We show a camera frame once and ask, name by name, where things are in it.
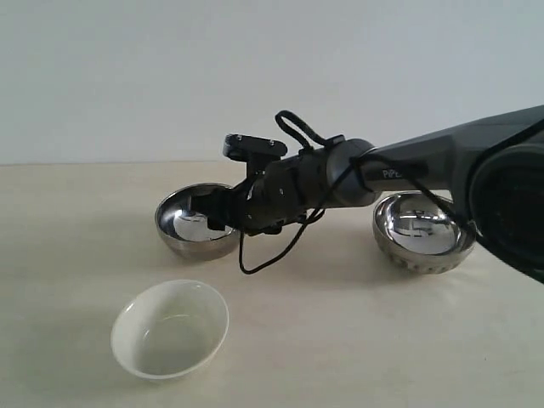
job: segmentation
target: beige table surface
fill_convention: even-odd
[[[235,254],[174,256],[156,233],[156,204],[243,173],[228,161],[0,167],[0,406],[544,404],[544,286],[480,248],[455,271],[406,279],[360,208],[330,211],[254,276]],[[252,238],[247,263],[291,236]],[[140,381],[113,360],[111,325],[132,297],[178,278],[223,293],[229,335],[205,370]]]

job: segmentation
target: metal bowl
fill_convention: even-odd
[[[215,231],[207,227],[207,217],[190,210],[192,196],[206,194],[224,184],[193,184],[173,192],[156,209],[155,224],[162,240],[178,255],[194,260],[212,260],[233,252],[240,242],[240,231],[226,227]]]
[[[440,200],[451,205],[444,197]],[[420,192],[381,200],[372,226],[380,249],[395,264],[420,274],[454,269],[474,247],[474,238]]]

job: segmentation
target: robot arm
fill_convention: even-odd
[[[457,222],[498,258],[544,282],[544,105],[380,148],[343,136],[318,143],[282,160],[279,141],[229,135],[224,154],[247,163],[247,178],[195,197],[194,209],[210,228],[277,234],[287,224],[314,222],[310,208],[365,207],[384,191],[448,190],[453,208],[445,210]]]

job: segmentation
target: white wall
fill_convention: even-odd
[[[540,105],[543,16],[539,0],[0,0],[0,163],[221,159],[226,133],[284,138],[284,108],[384,145]]]

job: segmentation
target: white bowl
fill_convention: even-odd
[[[170,280],[122,310],[111,331],[111,350],[131,374],[167,380],[206,364],[228,328],[229,311],[219,292],[197,280]]]

